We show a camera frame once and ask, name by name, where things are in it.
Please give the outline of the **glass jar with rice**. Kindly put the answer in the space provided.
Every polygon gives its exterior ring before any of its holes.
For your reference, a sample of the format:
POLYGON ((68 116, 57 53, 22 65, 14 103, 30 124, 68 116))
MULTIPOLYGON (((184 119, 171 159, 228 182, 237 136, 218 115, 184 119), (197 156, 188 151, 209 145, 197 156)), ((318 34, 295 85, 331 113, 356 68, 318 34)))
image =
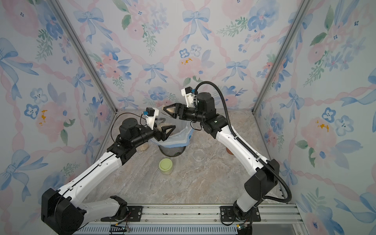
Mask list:
POLYGON ((204 150, 202 150, 202 149, 196 149, 193 152, 193 159, 196 162, 199 162, 199 163, 203 162, 206 159, 206 154, 205 154, 204 150))

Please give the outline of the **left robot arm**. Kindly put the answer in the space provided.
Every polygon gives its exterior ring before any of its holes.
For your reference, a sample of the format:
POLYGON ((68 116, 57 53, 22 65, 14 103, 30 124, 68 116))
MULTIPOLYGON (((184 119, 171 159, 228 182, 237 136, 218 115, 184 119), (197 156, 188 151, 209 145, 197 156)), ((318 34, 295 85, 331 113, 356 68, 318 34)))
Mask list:
POLYGON ((119 135, 107 151, 88 169, 59 189, 46 190, 41 199, 41 220, 59 235, 72 235, 86 224, 102 218, 124 221, 129 215, 127 202, 119 196, 84 203, 87 195, 107 176, 128 162, 137 148, 150 139, 166 141, 176 127, 146 126, 135 118, 125 119, 119 135))

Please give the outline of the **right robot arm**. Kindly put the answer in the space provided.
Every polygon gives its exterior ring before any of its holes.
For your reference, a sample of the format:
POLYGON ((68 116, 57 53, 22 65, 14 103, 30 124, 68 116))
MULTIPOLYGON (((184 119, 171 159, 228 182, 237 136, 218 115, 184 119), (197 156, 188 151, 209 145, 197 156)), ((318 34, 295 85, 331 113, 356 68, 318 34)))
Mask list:
POLYGON ((240 221, 246 220, 278 185, 275 174, 280 168, 279 164, 260 155, 234 131, 226 117, 217 113, 210 93, 199 93, 197 98, 190 93, 187 101, 192 103, 175 103, 165 106, 163 110, 172 118, 199 122, 205 132, 229 149, 245 167, 250 178, 244 184, 244 193, 234 203, 234 215, 240 221))

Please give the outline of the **white trash bag liner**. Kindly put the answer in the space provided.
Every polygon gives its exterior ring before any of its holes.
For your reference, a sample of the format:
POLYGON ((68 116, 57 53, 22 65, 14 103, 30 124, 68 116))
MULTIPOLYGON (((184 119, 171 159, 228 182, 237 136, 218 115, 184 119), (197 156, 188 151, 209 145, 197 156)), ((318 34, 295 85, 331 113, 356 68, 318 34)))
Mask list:
POLYGON ((162 126, 175 125, 176 128, 166 141, 157 141, 155 138, 153 138, 150 140, 150 142, 168 148, 189 145, 193 135, 193 128, 191 127, 189 121, 171 118, 166 116, 162 110, 159 110, 159 115, 155 120, 155 124, 162 126))

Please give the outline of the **black mesh trash bin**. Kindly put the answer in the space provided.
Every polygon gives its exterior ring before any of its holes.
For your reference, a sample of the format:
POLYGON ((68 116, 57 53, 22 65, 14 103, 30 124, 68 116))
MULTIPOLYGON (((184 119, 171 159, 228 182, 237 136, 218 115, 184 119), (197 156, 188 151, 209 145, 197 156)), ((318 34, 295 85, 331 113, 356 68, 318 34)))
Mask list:
POLYGON ((161 153, 167 157, 177 157, 180 156, 181 154, 184 153, 186 147, 164 147, 164 146, 159 146, 159 150, 161 153))

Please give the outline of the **left red lid jar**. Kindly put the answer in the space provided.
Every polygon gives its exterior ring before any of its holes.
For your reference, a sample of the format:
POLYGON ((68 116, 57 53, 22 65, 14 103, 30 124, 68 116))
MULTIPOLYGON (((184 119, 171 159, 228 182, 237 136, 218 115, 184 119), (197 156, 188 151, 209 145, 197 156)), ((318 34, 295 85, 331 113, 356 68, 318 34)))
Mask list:
POLYGON ((137 147, 137 150, 138 151, 146 151, 148 148, 149 148, 149 143, 144 143, 144 144, 140 145, 139 147, 137 147))

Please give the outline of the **green lid jar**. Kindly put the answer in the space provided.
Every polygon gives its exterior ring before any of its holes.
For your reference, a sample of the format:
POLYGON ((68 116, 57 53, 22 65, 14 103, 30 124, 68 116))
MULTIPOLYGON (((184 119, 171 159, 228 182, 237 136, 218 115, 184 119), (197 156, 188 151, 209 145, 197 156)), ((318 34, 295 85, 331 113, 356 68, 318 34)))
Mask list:
POLYGON ((159 170, 164 175, 169 175, 173 172, 173 162, 171 159, 164 158, 159 162, 159 170))

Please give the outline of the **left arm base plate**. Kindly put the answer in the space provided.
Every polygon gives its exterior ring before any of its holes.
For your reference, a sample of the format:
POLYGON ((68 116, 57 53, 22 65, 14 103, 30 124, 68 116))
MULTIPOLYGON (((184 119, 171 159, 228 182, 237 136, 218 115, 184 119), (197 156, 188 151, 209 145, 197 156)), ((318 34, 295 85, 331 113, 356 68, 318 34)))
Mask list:
POLYGON ((143 206, 127 206, 121 209, 115 216, 101 218, 101 222, 140 222, 143 206))

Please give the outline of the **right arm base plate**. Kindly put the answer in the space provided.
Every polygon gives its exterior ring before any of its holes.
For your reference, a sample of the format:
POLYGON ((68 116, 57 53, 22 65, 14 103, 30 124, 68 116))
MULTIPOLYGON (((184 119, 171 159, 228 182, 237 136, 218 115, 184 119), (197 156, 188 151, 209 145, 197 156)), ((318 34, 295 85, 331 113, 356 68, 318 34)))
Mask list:
POLYGON ((261 222, 258 208, 252 207, 249 211, 244 212, 237 206, 220 206, 220 219, 222 222, 261 222))

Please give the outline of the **aluminium front rail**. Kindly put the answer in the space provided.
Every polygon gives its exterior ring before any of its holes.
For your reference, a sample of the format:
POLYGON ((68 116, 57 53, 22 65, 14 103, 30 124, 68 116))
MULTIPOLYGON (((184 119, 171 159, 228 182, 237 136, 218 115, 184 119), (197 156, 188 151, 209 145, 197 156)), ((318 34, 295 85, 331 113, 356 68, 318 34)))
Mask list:
POLYGON ((131 205, 127 221, 89 223, 77 235, 307 235, 294 204, 261 204, 253 221, 235 219, 230 204, 131 205))

